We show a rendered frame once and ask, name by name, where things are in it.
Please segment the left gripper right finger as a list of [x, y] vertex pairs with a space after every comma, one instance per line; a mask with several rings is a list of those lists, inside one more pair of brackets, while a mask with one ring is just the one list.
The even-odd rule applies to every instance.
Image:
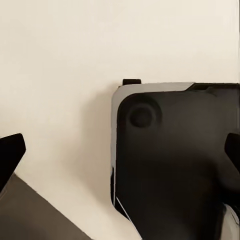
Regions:
[[224, 151], [240, 173], [240, 135], [228, 133], [224, 145]]

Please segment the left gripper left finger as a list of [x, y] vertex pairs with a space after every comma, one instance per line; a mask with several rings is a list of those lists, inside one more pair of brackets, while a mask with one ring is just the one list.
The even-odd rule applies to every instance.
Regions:
[[0, 138], [0, 193], [26, 153], [22, 133]]

